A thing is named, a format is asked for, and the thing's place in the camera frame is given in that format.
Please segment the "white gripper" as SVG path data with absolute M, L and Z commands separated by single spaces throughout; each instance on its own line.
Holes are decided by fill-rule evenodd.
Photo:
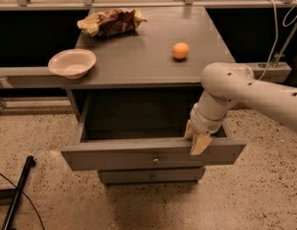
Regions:
M 194 105 L 190 113 L 190 120 L 187 121 L 184 134 L 186 139 L 193 138 L 191 155 L 199 155 L 209 147 L 212 142 L 212 137 L 210 135 L 202 134 L 216 133 L 222 123 L 222 119 L 214 121 L 206 118 L 199 111 L 197 104 Z

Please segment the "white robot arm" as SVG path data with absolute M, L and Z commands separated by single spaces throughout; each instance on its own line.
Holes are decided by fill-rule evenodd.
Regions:
M 186 125 L 185 137 L 193 141 L 191 154 L 199 155 L 211 142 L 229 109 L 238 103 L 297 132 L 297 88 L 256 80 L 246 64 L 211 63 L 201 72 L 203 87 Z

